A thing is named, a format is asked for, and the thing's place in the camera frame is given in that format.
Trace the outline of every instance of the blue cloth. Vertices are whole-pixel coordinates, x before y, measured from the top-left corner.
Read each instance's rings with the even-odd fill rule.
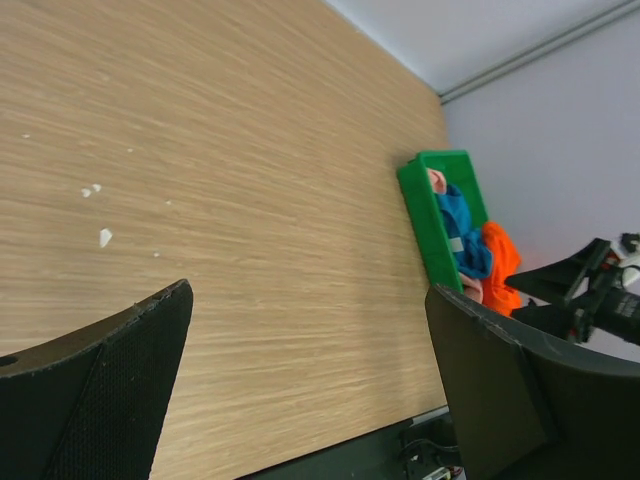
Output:
[[[448,185],[447,193],[437,194],[436,198],[458,271],[471,278],[487,278],[493,268],[493,253],[484,243],[482,231],[473,228],[469,205],[462,192],[455,185]]]

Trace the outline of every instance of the white wall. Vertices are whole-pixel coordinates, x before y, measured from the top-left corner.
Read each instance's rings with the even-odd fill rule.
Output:
[[[535,268],[640,230],[640,13],[445,107],[489,215]],[[640,292],[640,285],[634,289]],[[640,361],[597,332],[591,348]]]
[[[442,92],[619,0],[326,0]]]

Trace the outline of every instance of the orange cloth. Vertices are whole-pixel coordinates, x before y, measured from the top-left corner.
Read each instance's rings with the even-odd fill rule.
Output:
[[[507,287],[504,281],[516,273],[522,262],[520,254],[507,232],[495,222],[487,222],[482,227],[482,237],[493,253],[493,270],[482,281],[482,303],[502,315],[509,316],[515,308],[522,306],[517,290]]]

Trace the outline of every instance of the wood grain surface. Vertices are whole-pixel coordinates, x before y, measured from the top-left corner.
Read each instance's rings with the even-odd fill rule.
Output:
[[[447,147],[417,78],[317,0],[4,0],[0,22],[0,354],[188,278],[158,479],[444,403],[395,179]]]

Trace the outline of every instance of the green plastic bin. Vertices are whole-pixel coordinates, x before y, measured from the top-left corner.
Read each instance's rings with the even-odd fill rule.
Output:
[[[406,166],[398,169],[400,188],[429,282],[432,285],[446,285],[462,292],[462,283],[451,252],[449,236],[444,228],[436,194],[427,176],[427,168],[441,171],[447,183],[456,185],[462,191],[469,205],[474,227],[482,227],[489,220],[489,216],[467,152],[420,152]]]

